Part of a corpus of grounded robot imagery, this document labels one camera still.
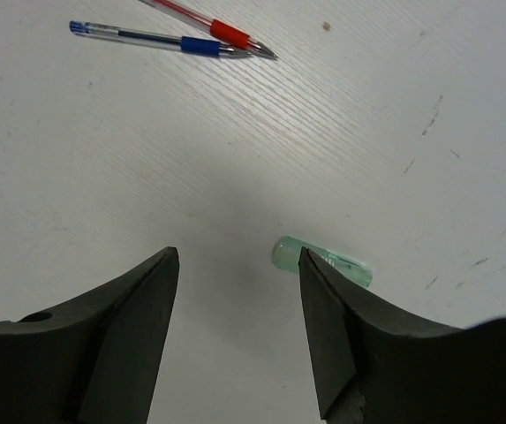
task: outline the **blue pen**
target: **blue pen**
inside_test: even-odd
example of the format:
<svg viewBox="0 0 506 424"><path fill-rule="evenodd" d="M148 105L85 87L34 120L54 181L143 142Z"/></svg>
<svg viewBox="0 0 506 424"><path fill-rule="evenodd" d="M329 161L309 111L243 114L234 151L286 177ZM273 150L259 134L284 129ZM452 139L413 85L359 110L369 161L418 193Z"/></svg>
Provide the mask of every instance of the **blue pen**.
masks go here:
<svg viewBox="0 0 506 424"><path fill-rule="evenodd" d="M84 37L109 40L111 42L123 42L138 46L154 47L182 51L193 55L212 57L245 58L251 56L246 50L238 49L212 40L202 40L192 37L172 37L144 31L119 28L117 26L93 24L91 22L70 21L70 30L76 35Z"/></svg>

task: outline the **blue pen grip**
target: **blue pen grip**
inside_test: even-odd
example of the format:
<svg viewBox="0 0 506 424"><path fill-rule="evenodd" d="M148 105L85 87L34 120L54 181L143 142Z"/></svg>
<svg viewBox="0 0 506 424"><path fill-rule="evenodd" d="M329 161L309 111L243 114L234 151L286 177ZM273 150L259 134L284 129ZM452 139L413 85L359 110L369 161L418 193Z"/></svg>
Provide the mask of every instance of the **blue pen grip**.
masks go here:
<svg viewBox="0 0 506 424"><path fill-rule="evenodd" d="M185 53L193 53L194 55L215 56L219 57L220 42L212 40L201 40L199 38L182 37L180 49Z"/></svg>

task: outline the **pen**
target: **pen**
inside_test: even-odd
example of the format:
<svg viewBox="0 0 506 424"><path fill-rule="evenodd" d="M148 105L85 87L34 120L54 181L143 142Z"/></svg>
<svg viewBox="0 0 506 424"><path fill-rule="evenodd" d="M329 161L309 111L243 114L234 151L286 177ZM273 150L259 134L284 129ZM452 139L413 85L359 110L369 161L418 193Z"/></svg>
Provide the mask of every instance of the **pen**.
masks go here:
<svg viewBox="0 0 506 424"><path fill-rule="evenodd" d="M149 4L156 9L161 9L161 6L163 6L170 11L174 11L179 16L191 20L193 24L200 30L205 31L206 33L210 33L222 42L227 42L240 49L246 49L256 56L265 57L268 59L278 58L275 52L269 49L265 44L254 40L254 38L252 38L249 34L244 33L243 31L240 31L233 26L227 25L221 20L210 19L171 0L140 1Z"/></svg>
<svg viewBox="0 0 506 424"><path fill-rule="evenodd" d="M250 56L248 51L235 48L222 42L192 37L173 37L170 35L124 29L118 26L94 24L92 22L71 20L70 30L74 34L84 37L158 49L176 50L194 55L231 58L245 58Z"/></svg>

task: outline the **white table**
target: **white table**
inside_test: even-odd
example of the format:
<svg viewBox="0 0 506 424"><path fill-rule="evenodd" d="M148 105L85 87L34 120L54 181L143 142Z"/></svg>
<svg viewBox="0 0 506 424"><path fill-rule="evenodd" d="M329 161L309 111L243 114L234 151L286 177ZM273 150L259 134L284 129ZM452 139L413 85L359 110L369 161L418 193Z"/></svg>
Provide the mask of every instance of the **white table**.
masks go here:
<svg viewBox="0 0 506 424"><path fill-rule="evenodd" d="M149 422L304 424L317 403L279 236L366 262L370 290L427 318L506 314L505 1L186 3L281 60L68 31L199 34L136 0L0 0L0 320L177 246Z"/></svg>

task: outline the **green translucent tube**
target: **green translucent tube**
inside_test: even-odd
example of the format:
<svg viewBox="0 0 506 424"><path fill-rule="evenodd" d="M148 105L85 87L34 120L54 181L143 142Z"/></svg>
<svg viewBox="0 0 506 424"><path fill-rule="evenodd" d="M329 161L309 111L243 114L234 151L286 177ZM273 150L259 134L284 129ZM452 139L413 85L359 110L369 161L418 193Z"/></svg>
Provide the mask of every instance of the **green translucent tube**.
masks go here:
<svg viewBox="0 0 506 424"><path fill-rule="evenodd" d="M347 259L340 254L330 252L321 247L310 245L297 238L284 236L280 238L272 250L272 263L284 271L299 273L298 261L302 247L307 247L321 256L328 264L341 274L349 278L353 283L367 288L373 279L373 273L360 263Z"/></svg>

